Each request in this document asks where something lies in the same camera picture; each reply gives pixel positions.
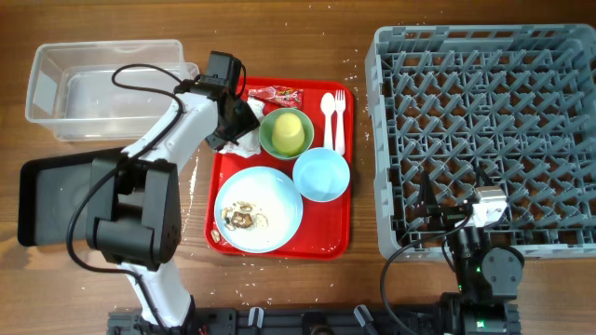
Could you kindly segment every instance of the wooden surface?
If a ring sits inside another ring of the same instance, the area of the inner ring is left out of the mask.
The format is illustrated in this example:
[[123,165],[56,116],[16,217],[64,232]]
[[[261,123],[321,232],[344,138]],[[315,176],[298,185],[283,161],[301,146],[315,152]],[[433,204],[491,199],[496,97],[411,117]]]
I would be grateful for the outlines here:
[[[217,49],[239,57],[249,75],[346,83],[358,99],[353,166],[357,178],[352,238],[345,255],[330,262],[279,261],[226,257],[208,249],[202,227],[212,155],[201,145],[197,166],[188,164],[181,176],[181,199],[188,208],[190,175],[197,170],[191,224],[176,262],[198,306],[247,308],[243,302],[267,306],[265,302],[272,298],[274,307],[353,307],[380,303],[379,274],[384,262],[377,249],[374,219],[374,149],[367,135],[373,130],[364,112],[364,55],[375,30],[396,24],[596,25],[593,1],[77,3],[13,0],[0,7],[0,334],[102,334],[108,312],[116,306],[139,305],[124,276],[91,274],[71,263],[63,248],[25,249],[17,241],[23,163],[122,144],[58,142],[48,130],[25,120],[27,82],[40,45],[173,38],[183,43],[186,60],[203,69],[209,52]],[[345,81],[350,76],[355,78]],[[103,264],[97,252],[81,253],[91,263]],[[595,260],[528,261],[517,300],[524,333],[594,333],[595,278]],[[395,303],[433,302],[443,291],[456,290],[454,276],[444,263],[396,264],[388,284],[389,298]]]

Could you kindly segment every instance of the white fork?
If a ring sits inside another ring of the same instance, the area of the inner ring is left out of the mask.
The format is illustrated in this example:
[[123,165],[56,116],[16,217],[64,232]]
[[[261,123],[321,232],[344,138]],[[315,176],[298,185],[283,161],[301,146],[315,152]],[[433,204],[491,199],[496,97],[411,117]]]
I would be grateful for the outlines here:
[[345,111],[345,92],[338,89],[335,92],[335,112],[337,112],[337,127],[335,129],[335,152],[345,154],[345,136],[344,136],[344,111]]

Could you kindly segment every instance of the green bowl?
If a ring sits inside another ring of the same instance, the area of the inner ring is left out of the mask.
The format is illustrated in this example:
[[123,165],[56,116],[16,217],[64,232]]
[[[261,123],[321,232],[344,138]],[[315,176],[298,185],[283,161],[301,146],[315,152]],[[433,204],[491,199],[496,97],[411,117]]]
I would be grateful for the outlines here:
[[[276,120],[278,119],[278,117],[284,113],[292,113],[292,114],[298,116],[298,118],[300,118],[300,122],[302,122],[302,127],[305,130],[305,143],[303,144],[302,149],[300,149],[300,152],[293,156],[281,154],[273,146],[273,141],[272,141],[273,125],[276,123]],[[263,121],[261,121],[261,126],[259,127],[259,139],[261,140],[261,146],[263,146],[263,149],[265,151],[267,151],[269,154],[271,154],[275,158],[281,159],[281,160],[291,160],[291,159],[298,157],[299,155],[301,155],[303,152],[305,152],[306,150],[308,150],[310,148],[310,146],[313,144],[314,138],[315,138],[315,127],[313,126],[312,121],[310,121],[310,119],[308,118],[308,116],[306,116],[306,114],[300,112],[299,110],[297,110],[295,108],[276,109],[275,111],[269,113],[263,119]]]

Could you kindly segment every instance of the white plate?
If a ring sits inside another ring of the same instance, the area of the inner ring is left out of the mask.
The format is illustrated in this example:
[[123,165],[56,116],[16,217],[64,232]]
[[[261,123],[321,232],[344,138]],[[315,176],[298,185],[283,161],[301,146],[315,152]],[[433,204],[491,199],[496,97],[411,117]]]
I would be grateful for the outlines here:
[[[230,231],[222,220],[222,209],[237,201],[255,204],[268,219],[267,227]],[[273,251],[296,234],[303,215],[303,203],[293,181],[270,167],[249,167],[232,176],[215,199],[215,223],[222,237],[235,248],[250,253]]]

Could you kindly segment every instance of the red tray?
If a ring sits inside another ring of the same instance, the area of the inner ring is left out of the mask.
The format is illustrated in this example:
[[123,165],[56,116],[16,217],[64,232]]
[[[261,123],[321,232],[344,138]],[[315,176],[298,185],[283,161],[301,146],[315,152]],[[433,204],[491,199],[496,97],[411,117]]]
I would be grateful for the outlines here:
[[[333,95],[337,89],[345,91],[345,155],[344,158],[349,166],[352,166],[352,135],[354,133],[354,98],[350,91],[342,84],[312,80],[276,79],[248,77],[246,90],[243,99],[247,98],[248,90],[251,88],[268,87],[280,85],[285,87],[301,88],[305,91],[302,111],[310,117],[315,126],[315,139],[311,148],[323,146],[323,129],[325,116],[320,110],[320,100],[323,94],[331,92]],[[279,106],[266,102],[264,114],[276,110]],[[332,120],[332,129],[335,131],[335,114]],[[227,241],[215,243],[211,237],[211,230],[217,229],[213,218],[213,207],[215,198],[222,185],[228,178],[244,168],[265,166],[276,168],[291,177],[291,170],[295,160],[281,161],[263,150],[260,154],[250,158],[242,158],[235,154],[216,154],[213,160],[213,171],[211,174],[211,185],[209,192],[209,205],[207,207],[207,218],[205,220],[205,238],[209,245],[215,250],[226,254],[247,254],[247,252],[232,247]],[[339,198],[328,203],[316,203],[303,197],[304,215],[300,228],[283,247],[258,254],[266,257],[288,257],[311,260],[332,260],[339,257],[347,249],[350,237],[350,205],[351,205],[351,184],[345,193]]]

